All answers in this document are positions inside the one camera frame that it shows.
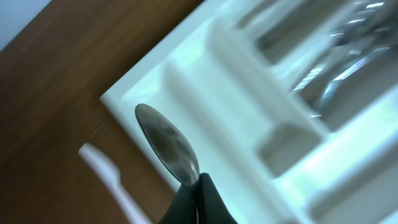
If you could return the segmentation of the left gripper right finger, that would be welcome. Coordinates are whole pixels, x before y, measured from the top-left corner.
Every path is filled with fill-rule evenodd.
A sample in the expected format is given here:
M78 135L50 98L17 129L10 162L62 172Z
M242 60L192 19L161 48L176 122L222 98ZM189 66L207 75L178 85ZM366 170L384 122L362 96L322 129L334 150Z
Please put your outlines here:
M200 174L197 194L199 224L237 224L209 174Z

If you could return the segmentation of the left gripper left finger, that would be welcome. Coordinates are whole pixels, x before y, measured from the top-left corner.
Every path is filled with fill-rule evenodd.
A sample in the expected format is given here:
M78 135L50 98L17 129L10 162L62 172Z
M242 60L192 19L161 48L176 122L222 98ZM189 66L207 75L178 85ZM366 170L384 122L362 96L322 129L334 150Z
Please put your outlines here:
M159 224L196 224L197 198L192 187L181 185Z

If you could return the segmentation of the small metal spoon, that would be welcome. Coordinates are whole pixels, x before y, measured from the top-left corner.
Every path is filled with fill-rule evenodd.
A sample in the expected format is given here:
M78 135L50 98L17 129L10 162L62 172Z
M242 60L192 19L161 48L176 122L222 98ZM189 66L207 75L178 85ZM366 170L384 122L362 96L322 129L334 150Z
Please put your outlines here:
M200 178L196 154L180 130L155 108L140 103L135 115L152 150L183 185L193 187Z

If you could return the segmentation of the white plastic knife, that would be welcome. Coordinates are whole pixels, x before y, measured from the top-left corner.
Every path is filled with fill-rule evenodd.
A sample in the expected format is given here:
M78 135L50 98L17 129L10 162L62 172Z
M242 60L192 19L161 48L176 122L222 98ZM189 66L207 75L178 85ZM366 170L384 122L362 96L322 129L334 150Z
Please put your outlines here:
M108 189L129 223L152 223L124 188L119 168L105 153L86 142L80 147L78 154Z

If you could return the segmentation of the large metal spoon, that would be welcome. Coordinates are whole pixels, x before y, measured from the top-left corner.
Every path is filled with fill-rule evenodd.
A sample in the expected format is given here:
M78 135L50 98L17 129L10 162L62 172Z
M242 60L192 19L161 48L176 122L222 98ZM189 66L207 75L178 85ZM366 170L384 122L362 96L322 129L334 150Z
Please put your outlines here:
M352 49L350 46L330 47L317 58L305 76L291 89L291 93L298 95L306 103L313 104L332 73L361 52L362 50Z
M372 61L375 61L379 57L383 56L386 52L391 52L394 50L395 47L392 45L376 47L365 56L361 56L359 59L354 59L350 63L350 66L334 75L333 78L326 84L320 96L318 97L317 102L315 103L315 108L313 109L314 115L312 115L312 117L319 118L323 116L326 109L329 107L330 102L335 97L339 87L345 80L352 77L356 72L366 65L369 65Z

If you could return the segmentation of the white plastic cutlery tray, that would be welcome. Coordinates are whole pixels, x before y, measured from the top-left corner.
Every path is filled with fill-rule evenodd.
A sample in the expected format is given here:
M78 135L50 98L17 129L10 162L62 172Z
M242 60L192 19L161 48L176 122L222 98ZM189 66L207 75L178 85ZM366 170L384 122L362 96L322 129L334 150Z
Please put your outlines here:
M397 222L397 12L349 42L394 51L343 82L323 116L291 89L361 1L204 1L101 101L174 190L147 104L187 138L239 223ZM332 73L326 84L354 60Z

